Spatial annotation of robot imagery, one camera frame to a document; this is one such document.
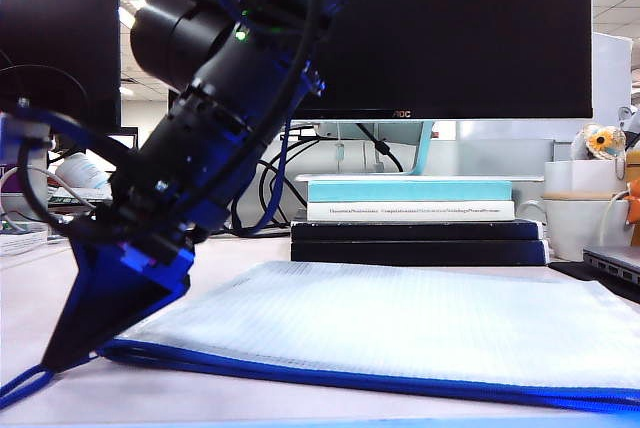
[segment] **silver laptop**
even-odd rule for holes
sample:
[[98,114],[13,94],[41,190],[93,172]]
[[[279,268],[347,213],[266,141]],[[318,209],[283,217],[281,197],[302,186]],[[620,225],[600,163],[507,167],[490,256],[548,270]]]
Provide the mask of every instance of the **silver laptop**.
[[589,246],[584,262],[630,283],[640,285],[640,246]]

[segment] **white mug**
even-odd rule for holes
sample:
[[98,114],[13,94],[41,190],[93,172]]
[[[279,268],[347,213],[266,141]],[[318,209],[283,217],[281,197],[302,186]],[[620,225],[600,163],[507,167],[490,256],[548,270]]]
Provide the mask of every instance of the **white mug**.
[[549,161],[544,164],[545,193],[619,193],[625,189],[622,159]]
[[616,200],[529,200],[520,205],[518,216],[528,206],[545,213],[549,244],[554,256],[582,261],[585,246],[629,246],[633,225],[626,223],[629,202]]

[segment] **white desk surface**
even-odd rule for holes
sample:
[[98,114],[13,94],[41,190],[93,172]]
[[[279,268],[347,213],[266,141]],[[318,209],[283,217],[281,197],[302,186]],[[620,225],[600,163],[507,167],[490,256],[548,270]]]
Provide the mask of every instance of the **white desk surface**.
[[[258,262],[288,259],[288,238],[209,240],[197,247],[187,296],[198,296]],[[0,377],[7,382],[40,361],[76,266],[68,244],[62,242],[1,258],[0,270]],[[456,270],[564,277],[544,267]],[[0,413],[0,424],[581,416],[546,408],[143,369],[105,359],[54,380]]]

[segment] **aoc logo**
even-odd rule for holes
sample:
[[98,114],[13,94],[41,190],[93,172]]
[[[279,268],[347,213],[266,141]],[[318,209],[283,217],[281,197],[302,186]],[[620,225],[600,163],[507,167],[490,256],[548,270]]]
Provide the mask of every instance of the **aoc logo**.
[[393,112],[394,118],[411,118],[411,110],[396,110]]

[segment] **ceiling light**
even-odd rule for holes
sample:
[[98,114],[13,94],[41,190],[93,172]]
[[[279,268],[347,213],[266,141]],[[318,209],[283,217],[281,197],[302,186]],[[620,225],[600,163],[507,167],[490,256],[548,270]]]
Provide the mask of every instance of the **ceiling light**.
[[118,15],[120,15],[120,23],[122,23],[129,29],[131,29],[136,22],[136,17],[125,10],[123,7],[118,8]]
[[131,0],[131,6],[133,6],[136,10],[147,6],[147,0]]

